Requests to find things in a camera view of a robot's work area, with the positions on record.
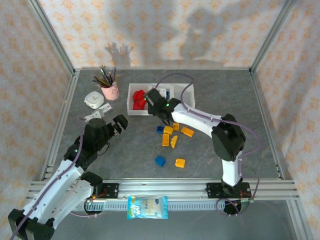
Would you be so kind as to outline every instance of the blue block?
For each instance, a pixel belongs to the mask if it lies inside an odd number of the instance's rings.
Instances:
[[[165,165],[166,160],[162,156],[157,156],[155,159],[155,163],[158,164],[160,167],[163,167]]]
[[[163,134],[164,133],[164,129],[165,129],[164,126],[158,126],[157,129],[156,129],[156,132],[159,133],[159,134]]]

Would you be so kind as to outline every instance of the floral wallpaper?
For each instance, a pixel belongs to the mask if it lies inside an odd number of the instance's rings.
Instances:
[[[40,0],[75,68],[248,68],[285,0]]]
[[[69,73],[26,0],[0,1],[0,235],[38,180]]]
[[[258,71],[269,126],[320,239],[320,4],[296,3]]]

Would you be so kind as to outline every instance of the pencil holder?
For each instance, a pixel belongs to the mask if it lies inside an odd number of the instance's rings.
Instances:
[[[101,87],[103,95],[107,100],[116,100],[120,96],[117,83],[113,83],[111,87]]]

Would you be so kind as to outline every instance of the yellow block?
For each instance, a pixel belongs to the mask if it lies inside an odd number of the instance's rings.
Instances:
[[[177,140],[178,140],[178,136],[174,136],[174,137],[171,139],[171,147],[172,147],[173,149],[174,149],[175,146],[176,146]]]
[[[178,168],[184,168],[185,167],[185,163],[186,163],[186,160],[184,160],[182,158],[177,158],[175,160],[175,166],[178,167]]]
[[[181,129],[181,132],[189,137],[192,137],[192,135],[194,134],[195,131],[192,131],[191,129],[187,128],[187,127],[183,127]]]
[[[170,141],[170,135],[169,134],[163,134],[162,135],[162,146],[169,147],[169,141]]]
[[[173,123],[173,131],[179,131],[179,123]]]
[[[174,132],[173,128],[170,126],[165,126],[163,129],[164,134],[172,134]]]

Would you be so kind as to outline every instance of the plastic bag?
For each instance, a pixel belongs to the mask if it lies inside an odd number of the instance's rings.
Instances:
[[[168,198],[129,196],[126,216],[127,219],[168,219]]]

